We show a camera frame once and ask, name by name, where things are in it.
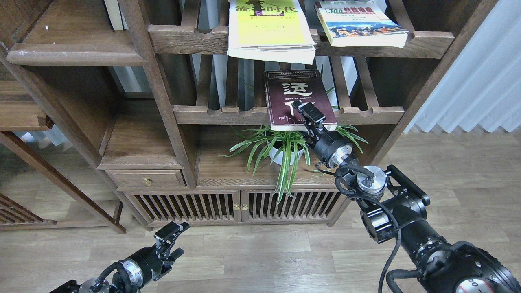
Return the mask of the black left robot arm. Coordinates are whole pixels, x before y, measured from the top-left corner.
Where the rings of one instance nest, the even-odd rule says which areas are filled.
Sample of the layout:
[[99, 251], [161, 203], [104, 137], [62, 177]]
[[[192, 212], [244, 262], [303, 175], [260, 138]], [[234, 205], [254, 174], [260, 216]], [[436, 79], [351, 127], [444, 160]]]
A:
[[169, 273], [175, 260], [184, 254], [181, 248], [171, 252], [176, 239], [190, 225], [184, 221], [168, 223], [154, 235], [155, 245], [141, 248], [124, 260], [112, 263], [98, 278], [78, 285], [69, 280], [54, 289], [54, 293], [137, 293], [152, 280], [157, 281]]

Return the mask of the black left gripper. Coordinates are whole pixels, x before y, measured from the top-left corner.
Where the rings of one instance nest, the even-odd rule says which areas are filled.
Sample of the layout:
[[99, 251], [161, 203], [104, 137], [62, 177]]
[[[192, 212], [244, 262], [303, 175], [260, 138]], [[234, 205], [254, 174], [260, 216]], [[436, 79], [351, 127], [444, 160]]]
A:
[[[184, 221], [177, 224], [173, 221], [155, 232], [156, 247], [169, 247], [175, 243], [179, 235], [190, 228]], [[146, 285], [151, 280], [158, 280], [171, 270], [173, 262], [184, 254], [181, 248], [175, 249], [167, 258], [162, 258], [156, 253], [155, 247], [141, 248], [128, 258], [123, 260], [123, 267], [128, 272], [132, 285]]]

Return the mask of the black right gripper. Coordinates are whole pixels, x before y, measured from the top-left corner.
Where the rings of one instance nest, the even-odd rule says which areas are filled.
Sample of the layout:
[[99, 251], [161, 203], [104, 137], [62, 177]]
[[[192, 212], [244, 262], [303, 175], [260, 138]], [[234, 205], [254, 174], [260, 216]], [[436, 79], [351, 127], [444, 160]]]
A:
[[300, 100], [292, 102], [292, 107], [304, 119], [306, 131], [303, 138], [310, 150], [323, 162], [327, 168], [343, 166], [354, 161], [353, 144], [337, 131], [329, 131], [323, 127], [325, 115], [313, 103], [303, 103]]

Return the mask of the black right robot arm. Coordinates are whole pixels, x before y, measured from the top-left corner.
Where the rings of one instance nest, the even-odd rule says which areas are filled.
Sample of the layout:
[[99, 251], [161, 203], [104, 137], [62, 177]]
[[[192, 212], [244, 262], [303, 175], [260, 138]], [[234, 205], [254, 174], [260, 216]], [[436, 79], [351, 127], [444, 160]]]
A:
[[334, 168], [338, 190], [358, 203], [370, 237], [378, 243], [396, 238], [414, 263], [415, 270], [388, 271], [394, 248], [380, 276], [392, 292], [401, 291], [396, 279], [416, 278], [429, 293], [519, 293], [519, 282], [496, 258], [466, 241], [450, 244], [429, 225], [428, 195], [395, 166], [359, 165], [352, 143], [324, 128], [318, 108], [299, 100], [292, 107], [304, 119], [305, 139], [319, 164]]

